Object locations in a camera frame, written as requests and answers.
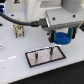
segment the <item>screw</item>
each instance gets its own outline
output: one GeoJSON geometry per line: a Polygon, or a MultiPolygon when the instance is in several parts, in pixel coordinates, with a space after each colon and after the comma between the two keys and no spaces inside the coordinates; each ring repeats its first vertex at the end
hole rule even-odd
{"type": "Polygon", "coordinates": [[[52,20],[55,20],[55,17],[53,17],[52,20]]]}

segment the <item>small blue object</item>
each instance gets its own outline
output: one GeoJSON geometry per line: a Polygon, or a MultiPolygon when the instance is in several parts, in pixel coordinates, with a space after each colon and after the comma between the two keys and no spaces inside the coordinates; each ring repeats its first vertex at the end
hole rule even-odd
{"type": "Polygon", "coordinates": [[[71,39],[72,39],[71,36],[69,36],[68,34],[63,33],[63,32],[58,32],[56,34],[54,42],[56,44],[66,45],[66,44],[69,44],[71,42],[71,39]]]}

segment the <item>black cable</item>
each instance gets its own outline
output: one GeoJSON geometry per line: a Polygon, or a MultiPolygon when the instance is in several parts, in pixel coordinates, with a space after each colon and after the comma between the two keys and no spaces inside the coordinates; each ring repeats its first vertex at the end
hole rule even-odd
{"type": "Polygon", "coordinates": [[[5,14],[3,14],[1,12],[0,12],[0,16],[3,17],[6,20],[12,22],[12,23],[19,24],[19,25],[31,26],[31,27],[41,27],[41,28],[48,27],[46,18],[42,18],[42,19],[39,19],[38,21],[33,21],[31,23],[28,23],[28,22],[16,21],[16,20],[8,17],[7,15],[5,15],[5,14]]]}
{"type": "Polygon", "coordinates": [[[1,12],[0,12],[0,16],[3,17],[4,19],[10,21],[10,22],[15,23],[15,24],[25,25],[25,26],[31,26],[32,25],[31,23],[28,23],[28,22],[19,22],[19,21],[13,20],[12,18],[6,16],[5,14],[3,14],[1,12]]]}

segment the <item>metal part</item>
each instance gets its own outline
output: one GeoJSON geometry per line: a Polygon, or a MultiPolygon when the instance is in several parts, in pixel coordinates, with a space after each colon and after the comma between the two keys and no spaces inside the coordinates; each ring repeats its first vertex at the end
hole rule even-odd
{"type": "Polygon", "coordinates": [[[14,24],[13,27],[15,30],[16,38],[17,38],[17,36],[20,36],[20,35],[24,36],[24,26],[23,25],[14,24]]]}
{"type": "Polygon", "coordinates": [[[55,60],[61,60],[65,58],[64,54],[59,50],[58,47],[54,48],[49,47],[47,49],[31,51],[26,53],[26,57],[28,59],[30,67],[34,67],[40,64],[49,63],[55,60]]]}
{"type": "Polygon", "coordinates": [[[48,28],[45,28],[45,30],[75,27],[84,20],[82,18],[84,16],[83,14],[84,10],[82,7],[80,12],[76,13],[75,16],[73,16],[73,13],[66,11],[64,8],[47,10],[46,15],[49,25],[48,28]]]}

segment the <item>black mat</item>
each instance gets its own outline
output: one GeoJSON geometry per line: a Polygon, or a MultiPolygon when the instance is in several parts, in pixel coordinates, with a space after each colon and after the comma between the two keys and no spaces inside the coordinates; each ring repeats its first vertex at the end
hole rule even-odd
{"type": "Polygon", "coordinates": [[[84,84],[84,61],[11,84],[84,84]]]}

